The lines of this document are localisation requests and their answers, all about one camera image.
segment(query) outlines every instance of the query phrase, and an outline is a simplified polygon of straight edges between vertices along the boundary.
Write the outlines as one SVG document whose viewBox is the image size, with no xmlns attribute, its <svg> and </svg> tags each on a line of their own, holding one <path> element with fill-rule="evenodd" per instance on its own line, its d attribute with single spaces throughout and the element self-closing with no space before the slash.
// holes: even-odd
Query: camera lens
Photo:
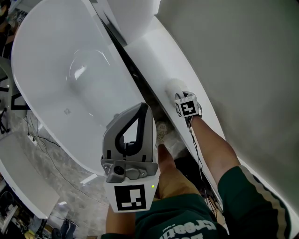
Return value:
<svg viewBox="0 0 299 239">
<path fill-rule="evenodd" d="M 124 170 L 122 167 L 120 167 L 120 166 L 116 166 L 116 167 L 114 168 L 114 172 L 115 172 L 116 174 L 118 174 L 118 175 L 123 175 L 123 174 L 125 173 L 125 170 Z"/>
</svg>

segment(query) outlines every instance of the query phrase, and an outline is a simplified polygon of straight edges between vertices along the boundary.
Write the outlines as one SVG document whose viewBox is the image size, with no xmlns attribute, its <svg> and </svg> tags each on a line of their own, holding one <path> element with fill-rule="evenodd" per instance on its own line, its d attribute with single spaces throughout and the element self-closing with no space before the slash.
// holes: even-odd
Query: green shirt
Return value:
<svg viewBox="0 0 299 239">
<path fill-rule="evenodd" d="M 179 195 L 152 203 L 136 214 L 136 239 L 288 238 L 290 219 L 282 201 L 249 171 L 234 167 L 219 181 L 227 231 L 214 221 L 203 198 Z M 128 239 L 105 234 L 102 239 Z"/>
</svg>

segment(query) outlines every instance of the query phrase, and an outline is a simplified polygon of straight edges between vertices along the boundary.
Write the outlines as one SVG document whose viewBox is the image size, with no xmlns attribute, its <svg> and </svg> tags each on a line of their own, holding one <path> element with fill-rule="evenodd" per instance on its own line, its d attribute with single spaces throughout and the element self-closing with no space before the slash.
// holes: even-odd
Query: marble floor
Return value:
<svg viewBox="0 0 299 239">
<path fill-rule="evenodd" d="M 153 111 L 155 121 L 164 120 L 168 123 L 169 134 L 165 138 L 167 148 L 174 158 L 184 156 L 187 153 L 184 143 L 154 96 L 146 88 L 144 92 L 143 96 Z M 0 109 L 6 105 L 6 97 L 6 93 L 0 92 L 2 100 Z M 38 139 L 38 146 L 35 146 L 27 137 L 28 129 L 33 135 L 37 135 L 38 131 L 41 137 L 55 141 L 44 127 L 38 130 L 39 122 L 31 111 L 28 111 L 27 119 L 28 124 L 26 117 L 22 119 L 14 112 L 8 111 L 4 123 L 11 128 L 10 134 L 16 135 L 21 148 L 36 171 L 60 195 L 48 223 L 60 228 L 64 218 L 72 220 L 78 225 L 74 233 L 78 239 L 102 235 L 105 233 L 109 205 L 103 188 L 105 178 L 98 176 L 85 185 L 81 184 L 80 182 L 92 173 L 79 166 L 62 148 L 53 143 L 46 140 L 42 143 Z"/>
</svg>

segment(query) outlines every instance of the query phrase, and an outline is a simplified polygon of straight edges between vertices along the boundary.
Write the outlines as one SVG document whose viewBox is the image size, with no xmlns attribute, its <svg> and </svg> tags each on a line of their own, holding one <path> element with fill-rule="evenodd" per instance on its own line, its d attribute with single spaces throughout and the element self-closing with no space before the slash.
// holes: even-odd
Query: forearm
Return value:
<svg viewBox="0 0 299 239">
<path fill-rule="evenodd" d="M 218 184 L 223 174 L 240 165 L 240 162 L 229 143 L 215 133 L 200 117 L 193 117 L 191 126 L 206 165 Z"/>
<path fill-rule="evenodd" d="M 135 234 L 135 213 L 134 212 L 114 212 L 109 206 L 106 233 L 117 233 L 127 236 Z"/>
</svg>

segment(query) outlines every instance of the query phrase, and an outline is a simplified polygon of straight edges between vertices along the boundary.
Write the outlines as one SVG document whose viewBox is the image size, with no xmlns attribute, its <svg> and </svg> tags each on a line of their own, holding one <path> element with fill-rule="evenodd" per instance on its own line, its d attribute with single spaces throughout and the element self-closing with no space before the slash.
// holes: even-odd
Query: glove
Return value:
<svg viewBox="0 0 299 239">
<path fill-rule="evenodd" d="M 202 108 L 194 93 L 183 91 L 183 95 L 184 98 L 181 98 L 179 94 L 175 95 L 176 110 L 179 117 L 185 118 L 187 127 L 190 128 L 193 116 L 202 117 Z"/>
</svg>

